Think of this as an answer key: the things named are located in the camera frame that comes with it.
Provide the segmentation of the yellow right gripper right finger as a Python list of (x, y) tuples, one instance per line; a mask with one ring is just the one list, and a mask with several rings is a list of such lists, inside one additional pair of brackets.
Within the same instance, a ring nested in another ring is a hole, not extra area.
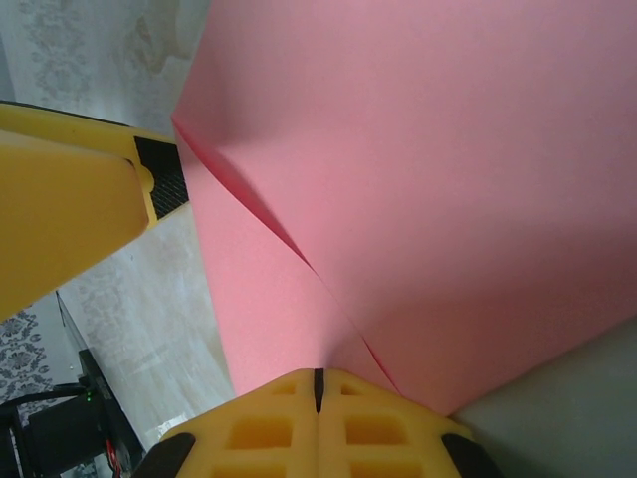
[(501, 477), (465, 426), (336, 369), (318, 371), (319, 477)]

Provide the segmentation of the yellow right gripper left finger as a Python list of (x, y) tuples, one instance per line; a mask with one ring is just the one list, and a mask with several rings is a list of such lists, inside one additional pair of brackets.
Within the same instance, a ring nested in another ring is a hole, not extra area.
[(172, 427), (134, 477), (316, 477), (318, 372), (288, 373)]

